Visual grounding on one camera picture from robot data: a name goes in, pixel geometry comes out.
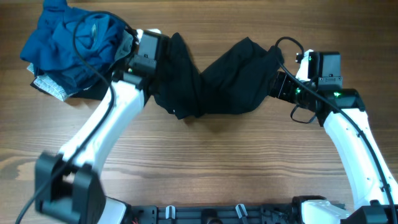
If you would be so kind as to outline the black t-shirt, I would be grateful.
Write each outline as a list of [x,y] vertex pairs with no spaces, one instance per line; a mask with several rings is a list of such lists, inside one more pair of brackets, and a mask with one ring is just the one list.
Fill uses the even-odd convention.
[[177,119],[248,113],[271,92],[283,60],[280,48],[265,50],[246,37],[200,72],[176,32],[159,63],[160,85],[154,99]]

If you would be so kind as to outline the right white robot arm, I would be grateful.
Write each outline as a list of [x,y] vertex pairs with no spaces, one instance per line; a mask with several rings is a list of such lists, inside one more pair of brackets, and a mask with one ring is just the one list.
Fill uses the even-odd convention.
[[343,88],[338,52],[301,51],[300,68],[278,72],[271,96],[314,113],[333,141],[348,178],[354,212],[319,196],[295,197],[297,223],[397,223],[397,181],[371,132],[365,105],[355,89]]

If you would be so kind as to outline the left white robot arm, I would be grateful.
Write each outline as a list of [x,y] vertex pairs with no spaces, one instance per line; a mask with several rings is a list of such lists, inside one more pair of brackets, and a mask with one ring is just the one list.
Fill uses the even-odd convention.
[[139,30],[137,49],[111,77],[95,112],[57,155],[35,164],[35,210],[65,223],[137,223],[129,204],[106,196],[100,175],[116,141],[159,87],[158,64],[169,37]]

